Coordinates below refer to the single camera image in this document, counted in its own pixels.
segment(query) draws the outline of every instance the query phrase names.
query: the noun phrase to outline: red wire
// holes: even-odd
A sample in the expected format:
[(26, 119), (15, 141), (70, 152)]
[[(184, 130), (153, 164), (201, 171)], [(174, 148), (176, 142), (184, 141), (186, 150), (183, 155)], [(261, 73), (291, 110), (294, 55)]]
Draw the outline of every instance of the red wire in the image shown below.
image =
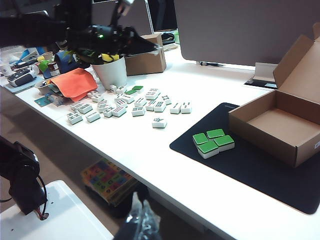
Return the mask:
[(36, 209), (36, 212), (38, 213), (40, 220), (43, 220), (44, 216), (41, 214), (39, 207)]

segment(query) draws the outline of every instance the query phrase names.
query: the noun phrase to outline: open cardboard box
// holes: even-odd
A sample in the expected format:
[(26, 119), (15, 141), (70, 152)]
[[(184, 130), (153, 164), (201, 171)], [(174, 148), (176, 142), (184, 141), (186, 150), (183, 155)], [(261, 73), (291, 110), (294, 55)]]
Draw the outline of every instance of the open cardboard box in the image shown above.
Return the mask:
[(320, 23), (313, 32), (274, 70), (278, 90), (229, 112), (232, 132), (294, 168), (320, 151)]

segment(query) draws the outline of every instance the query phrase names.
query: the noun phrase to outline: monitor stand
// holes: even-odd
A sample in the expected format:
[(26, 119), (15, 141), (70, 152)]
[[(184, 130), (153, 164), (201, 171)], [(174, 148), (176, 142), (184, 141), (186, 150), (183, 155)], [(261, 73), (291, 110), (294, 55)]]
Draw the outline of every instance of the monitor stand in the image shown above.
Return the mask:
[(245, 85), (277, 89), (274, 78), (274, 70), (278, 64), (256, 62), (253, 78), (249, 79)]

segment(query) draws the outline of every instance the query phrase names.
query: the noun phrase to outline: plastic bag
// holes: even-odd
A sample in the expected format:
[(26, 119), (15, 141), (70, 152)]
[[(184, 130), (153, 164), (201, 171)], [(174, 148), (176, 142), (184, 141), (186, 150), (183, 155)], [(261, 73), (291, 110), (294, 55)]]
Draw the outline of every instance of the plastic bag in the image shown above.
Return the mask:
[(147, 200), (143, 201), (142, 224), (137, 240), (161, 240), (159, 234), (160, 217), (152, 211)]
[(160, 217), (152, 211), (149, 202), (144, 200), (142, 207), (134, 192), (131, 210), (113, 240), (162, 240), (159, 224)]

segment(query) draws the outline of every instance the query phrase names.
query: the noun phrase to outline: floor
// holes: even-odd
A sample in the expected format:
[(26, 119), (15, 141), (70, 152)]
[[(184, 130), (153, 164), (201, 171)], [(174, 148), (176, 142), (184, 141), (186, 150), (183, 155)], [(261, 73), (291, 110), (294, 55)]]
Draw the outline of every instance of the floor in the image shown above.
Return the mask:
[[(15, 96), (0, 87), (0, 134), (10, 142), (19, 141), (35, 152), (40, 162), (40, 175), (45, 184), (63, 180), (93, 214), (114, 235), (124, 218), (112, 217), (108, 210), (92, 199), (84, 188), (81, 170), (101, 157), (66, 132), (35, 113)], [(9, 182), (0, 178), (1, 199), (9, 198)], [(15, 204), (2, 203), (1, 212)], [(210, 230), (200, 233), (181, 218), (150, 200), (151, 208), (161, 217), (163, 240), (221, 240)]]

